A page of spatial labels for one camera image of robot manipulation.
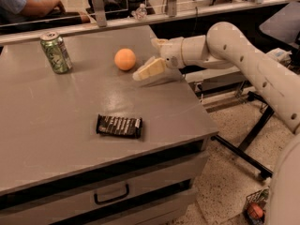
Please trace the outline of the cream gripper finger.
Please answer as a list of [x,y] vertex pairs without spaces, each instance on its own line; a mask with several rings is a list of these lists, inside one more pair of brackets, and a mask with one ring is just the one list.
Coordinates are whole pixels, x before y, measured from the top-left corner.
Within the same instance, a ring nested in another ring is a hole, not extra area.
[[150,57],[144,65],[139,67],[132,75],[134,81],[143,81],[150,77],[161,74],[166,69],[166,63],[163,58]]
[[158,51],[161,49],[161,47],[167,42],[167,39],[165,38],[152,38],[151,44],[152,46],[157,49]]

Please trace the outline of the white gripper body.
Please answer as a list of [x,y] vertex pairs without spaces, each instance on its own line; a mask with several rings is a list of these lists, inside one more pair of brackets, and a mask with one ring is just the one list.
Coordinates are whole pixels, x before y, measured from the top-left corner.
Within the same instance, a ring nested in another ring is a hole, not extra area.
[[182,58],[182,37],[172,38],[162,43],[160,56],[165,60],[168,68],[182,68],[184,66]]

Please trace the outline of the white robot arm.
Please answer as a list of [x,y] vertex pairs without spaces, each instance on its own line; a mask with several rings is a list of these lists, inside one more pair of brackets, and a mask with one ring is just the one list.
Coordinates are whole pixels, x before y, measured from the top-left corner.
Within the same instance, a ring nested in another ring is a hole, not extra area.
[[265,225],[300,225],[300,97],[296,95],[299,75],[255,48],[229,22],[215,23],[204,36],[154,38],[152,45],[159,56],[139,67],[133,73],[134,80],[146,80],[168,68],[235,66],[294,134],[273,171]]

